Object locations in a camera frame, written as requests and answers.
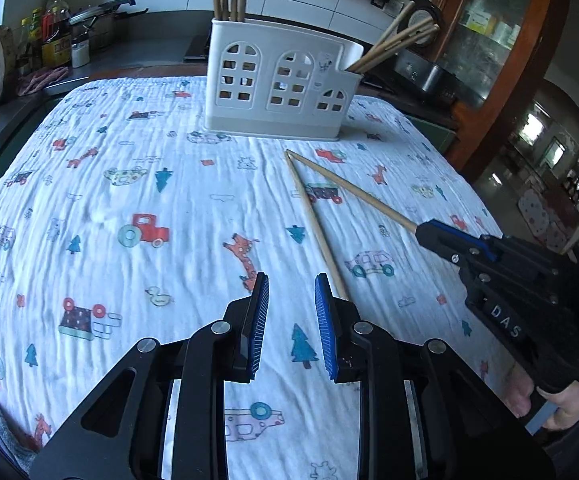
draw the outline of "cooking pot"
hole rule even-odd
[[[123,4],[135,6],[136,1],[114,0],[99,6],[88,7],[74,14],[69,19],[69,24],[72,26],[72,37],[75,38],[81,34],[89,33],[90,50],[98,50],[109,46],[114,41],[116,20],[138,16],[149,10],[145,9],[134,13],[117,12],[118,8]]]

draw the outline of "pot lid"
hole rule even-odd
[[[69,24],[76,25],[77,23],[93,18],[94,16],[99,16],[101,14],[104,14],[105,12],[109,12],[109,10],[103,9],[100,6],[87,7],[85,10],[81,10],[80,12],[78,12],[78,14],[74,14],[69,19]]]

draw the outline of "human hand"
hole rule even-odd
[[[524,416],[529,413],[531,402],[529,396],[534,391],[534,381],[527,372],[515,363],[510,370],[505,384],[503,402],[505,406],[516,416]],[[579,382],[574,381],[562,392],[548,394],[537,387],[537,392],[546,400],[553,402],[558,409],[552,414],[543,428],[559,431],[571,428],[579,421]]]

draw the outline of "glass cabinet door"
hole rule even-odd
[[[467,0],[438,63],[462,83],[473,108],[487,99],[519,36],[530,0]]]

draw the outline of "wooden cabinet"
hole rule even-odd
[[[487,167],[543,79],[569,0],[434,0],[445,28],[425,56],[459,80],[457,140],[445,156],[470,182]]]

